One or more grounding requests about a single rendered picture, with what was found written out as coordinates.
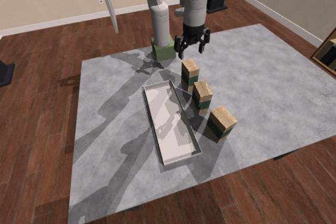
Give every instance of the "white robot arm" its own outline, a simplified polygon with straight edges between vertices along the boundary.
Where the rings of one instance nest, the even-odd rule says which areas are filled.
[[[147,0],[151,11],[154,43],[163,47],[169,44],[169,12],[162,0]],[[185,0],[183,16],[183,35],[175,36],[174,50],[183,59],[183,51],[192,44],[200,42],[202,53],[206,43],[210,42],[210,30],[204,28],[206,22],[207,0]]]

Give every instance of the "tray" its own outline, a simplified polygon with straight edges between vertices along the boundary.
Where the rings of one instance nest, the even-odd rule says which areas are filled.
[[[144,89],[163,164],[202,154],[173,82],[155,83]]]

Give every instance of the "wooden floor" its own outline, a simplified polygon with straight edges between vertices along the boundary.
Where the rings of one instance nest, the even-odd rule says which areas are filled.
[[[207,15],[212,33],[261,23],[307,60],[316,50],[244,0],[225,5]],[[173,38],[182,35],[179,7],[169,7]],[[1,224],[67,223],[82,60],[150,46],[153,37],[149,10],[117,21],[119,34],[101,18],[0,40],[0,60],[15,63],[12,83],[0,88]],[[334,224],[335,202],[333,136],[91,223]]]

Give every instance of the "gray table surface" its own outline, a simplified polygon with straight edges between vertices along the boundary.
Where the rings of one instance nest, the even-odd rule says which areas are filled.
[[[151,47],[82,63],[69,224],[87,223],[336,135],[336,81],[261,24],[211,34],[185,50],[213,92],[197,116],[177,57]],[[143,86],[171,80],[202,155],[163,166]],[[236,119],[216,144],[205,131],[223,105]]]

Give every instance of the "box with green stripe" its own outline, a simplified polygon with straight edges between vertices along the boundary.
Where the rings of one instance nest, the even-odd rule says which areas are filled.
[[[235,117],[221,105],[211,111],[206,129],[211,137],[218,143],[228,137],[236,123],[237,120]]]
[[[192,103],[197,114],[207,113],[213,93],[205,80],[195,82],[192,91]]]
[[[195,64],[193,59],[188,59],[182,62],[181,83],[187,92],[191,92],[194,83],[198,81],[200,68]]]

